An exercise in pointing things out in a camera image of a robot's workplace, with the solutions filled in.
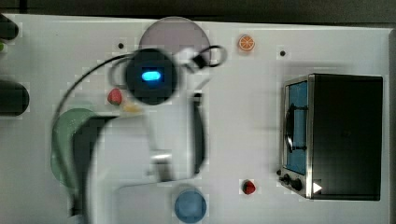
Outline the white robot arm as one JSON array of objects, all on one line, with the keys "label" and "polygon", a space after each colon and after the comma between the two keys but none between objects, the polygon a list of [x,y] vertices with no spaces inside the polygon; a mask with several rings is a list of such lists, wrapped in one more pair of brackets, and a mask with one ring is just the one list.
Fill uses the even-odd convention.
[{"label": "white robot arm", "polygon": [[123,78],[113,85],[138,109],[88,119],[74,137],[86,151],[76,202],[83,224],[116,224],[120,189],[190,179],[205,161],[200,90],[213,65],[210,49],[145,48],[117,62]]}]

